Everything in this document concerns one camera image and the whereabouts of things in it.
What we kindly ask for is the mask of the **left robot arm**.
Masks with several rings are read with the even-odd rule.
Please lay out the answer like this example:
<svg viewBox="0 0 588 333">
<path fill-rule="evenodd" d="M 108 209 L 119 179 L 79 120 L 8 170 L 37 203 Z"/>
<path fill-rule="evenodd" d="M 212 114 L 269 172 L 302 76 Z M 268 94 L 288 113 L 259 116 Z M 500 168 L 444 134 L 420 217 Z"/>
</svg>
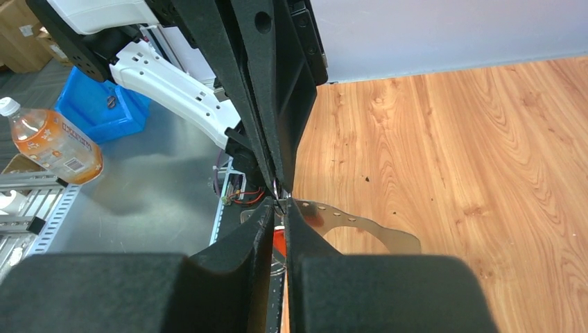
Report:
<svg viewBox="0 0 588 333">
<path fill-rule="evenodd" d="M 29 1 L 70 61 L 98 82 L 138 92 L 217 146 L 253 156 L 242 172 L 290 192 L 297 148 L 327 62 L 310 1 Z M 226 95 L 163 59 L 142 36 L 177 27 Z"/>
</svg>

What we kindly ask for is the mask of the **red-headed key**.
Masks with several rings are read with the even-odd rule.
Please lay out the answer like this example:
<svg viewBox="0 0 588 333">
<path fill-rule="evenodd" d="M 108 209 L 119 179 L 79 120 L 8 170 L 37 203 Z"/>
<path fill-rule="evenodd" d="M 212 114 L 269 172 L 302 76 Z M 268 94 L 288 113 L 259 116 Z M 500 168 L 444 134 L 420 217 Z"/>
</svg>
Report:
<svg viewBox="0 0 588 333">
<path fill-rule="evenodd" d="M 284 229 L 274 230 L 274 232 L 273 232 L 273 246 L 274 246 L 275 250 L 282 257 L 286 257 L 287 247 L 286 247 Z"/>
</svg>

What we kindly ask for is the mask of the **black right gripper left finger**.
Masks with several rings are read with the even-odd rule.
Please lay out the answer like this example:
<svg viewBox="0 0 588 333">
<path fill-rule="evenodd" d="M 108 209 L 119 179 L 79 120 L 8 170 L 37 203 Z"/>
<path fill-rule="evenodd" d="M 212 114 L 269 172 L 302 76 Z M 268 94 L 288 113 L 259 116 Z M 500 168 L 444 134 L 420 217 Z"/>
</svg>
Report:
<svg viewBox="0 0 588 333">
<path fill-rule="evenodd" d="M 2 332 L 264 332 L 273 200 L 192 256 L 33 255 L 1 283 Z"/>
</svg>

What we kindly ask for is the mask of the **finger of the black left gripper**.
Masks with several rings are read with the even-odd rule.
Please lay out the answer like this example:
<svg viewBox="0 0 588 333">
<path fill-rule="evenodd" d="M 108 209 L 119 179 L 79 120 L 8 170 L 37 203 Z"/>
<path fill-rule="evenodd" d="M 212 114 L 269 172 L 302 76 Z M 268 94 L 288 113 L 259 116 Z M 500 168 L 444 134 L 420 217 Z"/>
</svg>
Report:
<svg viewBox="0 0 588 333">
<path fill-rule="evenodd" d="M 248 1 L 173 1 L 182 33 L 204 55 L 234 104 L 267 187 L 275 170 L 263 133 L 248 51 L 253 48 L 254 16 L 264 3 Z"/>
<path fill-rule="evenodd" d="M 232 1 L 250 109 L 242 113 L 265 184 L 291 192 L 302 134 L 317 87 L 327 82 L 325 50 L 310 1 Z"/>
</svg>

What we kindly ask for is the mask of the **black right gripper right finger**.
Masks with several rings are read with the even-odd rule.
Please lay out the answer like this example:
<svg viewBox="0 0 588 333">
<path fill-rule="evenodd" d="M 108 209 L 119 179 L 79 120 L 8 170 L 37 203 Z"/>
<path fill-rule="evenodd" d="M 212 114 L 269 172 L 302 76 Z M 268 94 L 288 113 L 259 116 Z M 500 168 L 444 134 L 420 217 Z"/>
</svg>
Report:
<svg viewBox="0 0 588 333">
<path fill-rule="evenodd" d="M 345 255 L 285 200 L 292 332 L 497 332 L 473 270 L 444 255 Z"/>
</svg>

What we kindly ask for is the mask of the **metal key organizer plate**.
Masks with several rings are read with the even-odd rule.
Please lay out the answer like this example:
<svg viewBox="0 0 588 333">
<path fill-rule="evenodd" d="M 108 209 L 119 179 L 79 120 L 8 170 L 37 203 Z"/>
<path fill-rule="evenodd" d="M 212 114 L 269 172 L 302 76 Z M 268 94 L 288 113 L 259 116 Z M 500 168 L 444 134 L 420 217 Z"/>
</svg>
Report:
<svg viewBox="0 0 588 333">
<path fill-rule="evenodd" d="M 283 232 L 282 250 L 293 257 L 339 255 L 327 240 L 338 228 L 352 228 L 360 235 L 376 239 L 387 255 L 415 255 L 422 252 L 421 241 L 413 234 L 344 212 L 334 206 L 312 200 L 284 199 L 271 203 L 275 231 Z"/>
</svg>

